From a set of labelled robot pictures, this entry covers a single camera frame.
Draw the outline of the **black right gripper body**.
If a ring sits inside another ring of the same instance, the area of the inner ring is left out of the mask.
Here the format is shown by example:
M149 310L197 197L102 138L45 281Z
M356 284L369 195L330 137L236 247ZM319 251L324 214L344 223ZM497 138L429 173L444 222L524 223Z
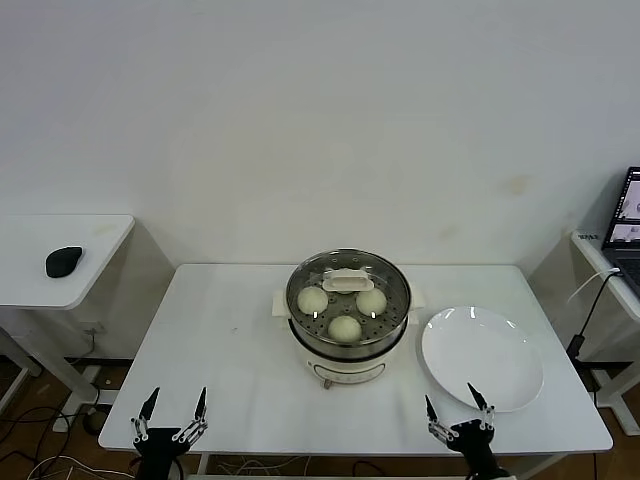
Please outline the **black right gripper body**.
M463 455L469 468L469 476L501 475L501 467L490 447L495 435L493 426L475 419L453 425L450 431L451 438L447 441L447 447Z

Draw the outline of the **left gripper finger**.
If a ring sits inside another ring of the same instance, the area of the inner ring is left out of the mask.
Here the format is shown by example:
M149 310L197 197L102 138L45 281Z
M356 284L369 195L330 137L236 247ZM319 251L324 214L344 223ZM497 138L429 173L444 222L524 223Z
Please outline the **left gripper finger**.
M139 414L131 418L134 427L133 443L137 444L149 438L148 422L153 414L160 388L156 387L151 395L143 402Z
M207 388L203 387L194 411L194 417L189 424L182 428L172 439L178 443L195 443L208 428L206 420Z

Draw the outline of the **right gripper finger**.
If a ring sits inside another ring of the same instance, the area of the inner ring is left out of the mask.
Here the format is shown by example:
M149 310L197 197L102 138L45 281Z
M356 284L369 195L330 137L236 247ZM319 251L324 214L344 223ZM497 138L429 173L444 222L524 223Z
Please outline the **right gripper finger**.
M494 429L494 417L495 406L490 405L484 398L484 396L470 383L467 383L467 387L481 412L480 429L481 430L493 430Z
M439 441L452 441L454 432L443 425L428 396L425 396L428 431Z

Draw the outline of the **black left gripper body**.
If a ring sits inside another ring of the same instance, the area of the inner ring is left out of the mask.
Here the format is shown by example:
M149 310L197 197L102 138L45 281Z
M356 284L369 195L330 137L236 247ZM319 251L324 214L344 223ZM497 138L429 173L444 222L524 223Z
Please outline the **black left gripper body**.
M132 462L137 466L134 478L138 480L185 479L186 474L179 458L190 448L190 435L194 427L135 427L133 446L138 457Z

